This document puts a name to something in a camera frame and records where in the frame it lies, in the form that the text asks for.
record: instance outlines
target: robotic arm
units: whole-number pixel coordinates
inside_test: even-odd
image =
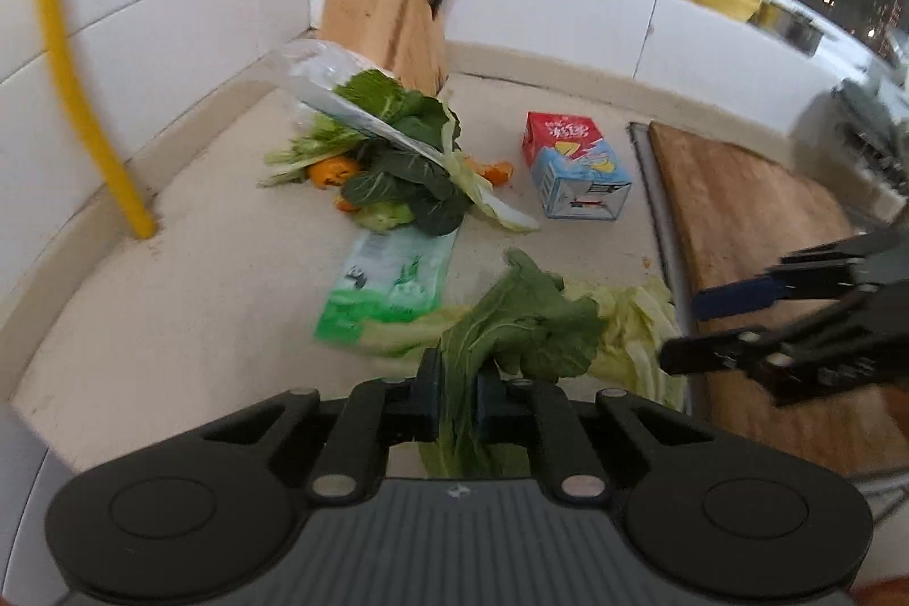
[[[761,278],[694,297],[701,320],[777,299],[837,299],[777,329],[742,327],[667,342],[670,374],[742,370],[785,406],[909,376],[909,234],[890,228],[802,249]]]

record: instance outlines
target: product label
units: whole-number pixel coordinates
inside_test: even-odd
[[[618,219],[631,178],[592,119],[531,111],[521,146],[549,218]]]
[[[361,229],[315,328],[322,341],[360,338],[366,320],[413,321],[439,307],[457,231],[427,237],[414,226]]]

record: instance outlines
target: leafy green vegetable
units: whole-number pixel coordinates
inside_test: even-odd
[[[357,348],[382,357],[418,362],[424,351],[437,347],[444,332],[469,311],[470,306],[445,306],[406,324],[367,320],[362,322]]]
[[[414,213],[414,223],[423,234],[441,237],[461,226],[464,216],[471,207],[471,200],[460,190],[445,200],[434,198],[429,193],[417,193],[407,200]]]
[[[477,318],[477,309],[486,306],[498,299],[508,300],[508,290],[526,290],[526,285],[521,282],[504,283],[510,279],[509,273],[486,294],[480,304],[465,318],[465,322],[473,322]],[[553,288],[561,293],[562,299],[569,306],[572,302],[593,299],[597,303],[597,313],[601,320],[597,343],[595,343],[594,359],[589,364],[587,372],[609,383],[611,386],[626,388],[639,396],[655,400],[676,411],[681,411],[685,405],[685,379],[674,378],[662,372],[657,361],[660,348],[666,340],[676,337],[676,310],[671,300],[672,296],[665,284],[660,279],[650,279],[643,286],[630,288],[612,288],[589,283],[562,281],[559,276],[549,273],[545,275],[551,281]],[[536,281],[542,287],[544,294],[549,293],[549,288],[542,283],[539,275]],[[528,302],[535,302],[535,298],[528,297]],[[483,343],[487,335],[483,331],[474,331],[468,334],[471,324],[460,322],[460,317],[465,311],[464,307],[442,308],[432,314],[421,317],[419,324],[383,324],[380,327],[370,328],[365,332],[366,352],[381,354],[387,357],[397,357],[419,361],[423,351],[428,348],[438,347],[445,339],[451,343],[456,337],[462,338],[462,346],[466,342]],[[587,362],[590,338],[583,331],[586,320],[582,314],[576,317],[570,311],[559,321],[560,334],[565,334],[567,352],[553,357],[551,347],[542,344],[538,352],[524,353],[520,349],[513,352],[506,343],[497,343],[494,350],[494,359],[505,373],[524,373],[535,377],[553,376],[565,377],[570,374],[583,373],[583,366]],[[582,324],[579,336],[579,348],[571,349],[574,341],[574,329],[571,326],[578,321]],[[522,326],[519,320],[515,326]],[[456,395],[447,391],[448,406],[450,410],[445,417],[448,421],[440,433],[440,441],[436,445],[424,445],[421,448],[426,470],[436,477],[453,477],[462,474],[465,470],[478,470],[479,473],[517,474],[521,456],[514,450],[497,448],[482,448],[475,445],[469,437],[470,429],[456,427],[451,422],[458,418],[459,413],[469,406],[469,399],[464,398],[464,388],[469,388],[476,377],[473,364],[451,360],[455,355],[444,353],[445,379],[457,382]]]
[[[414,214],[406,203],[401,202],[376,202],[361,208],[353,214],[353,221],[365,229],[384,234],[395,227],[409,224],[414,220]]]
[[[448,122],[441,101],[420,94],[401,109],[401,117],[393,122],[394,128],[408,137],[426,142],[442,152],[442,127]]]
[[[404,202],[415,187],[383,170],[357,173],[341,187],[341,196],[352,206],[362,208],[376,202]]]
[[[376,161],[374,168],[391,173],[402,181],[426,186],[426,190],[436,199],[450,199],[458,193],[444,169],[415,152],[387,149]]]
[[[442,129],[442,153],[445,169],[458,188],[467,194],[486,216],[498,221],[511,231],[535,231],[540,228],[536,220],[531,219],[517,208],[493,194],[493,188],[485,178],[477,175],[468,164],[465,155],[455,149],[455,132],[460,130],[457,117],[442,104],[448,122]]]
[[[679,334],[672,295],[660,279],[631,288],[569,281],[565,297],[595,300],[600,317],[608,321],[591,375],[676,411],[683,409],[685,379],[664,373],[657,360],[664,342]]]
[[[431,474],[501,476],[522,458],[515,458],[513,450],[503,457],[474,438],[472,387],[486,361],[501,358],[507,373],[520,370],[529,378],[558,379],[583,375],[597,354],[606,326],[597,316],[597,304],[588,298],[565,299],[561,280],[542,272],[518,249],[509,250],[506,261],[506,275],[439,343],[445,402],[437,450],[424,452]]]
[[[306,168],[315,165],[317,162],[333,158],[336,155],[343,155],[347,152],[347,147],[320,149],[314,154],[302,155],[295,151],[269,152],[265,155],[265,161],[269,165],[276,166],[268,178],[259,181],[259,185],[265,188],[270,186],[279,186],[285,183],[295,183],[306,180]]]
[[[399,113],[405,99],[401,84],[377,69],[357,73],[343,86],[335,86],[335,93],[383,122],[390,122]]]

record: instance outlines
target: green packaging bag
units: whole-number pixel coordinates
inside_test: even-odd
[[[413,321],[439,308],[457,231],[428,237],[413,226],[361,229],[315,327],[318,340],[352,344],[362,322]]]

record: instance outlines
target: screw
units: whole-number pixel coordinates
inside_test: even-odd
[[[606,482],[595,475],[569,475],[562,481],[562,493],[573,499],[595,499],[606,490]]]
[[[349,475],[332,473],[312,481],[312,492],[324,499],[341,499],[356,491],[356,480]]]

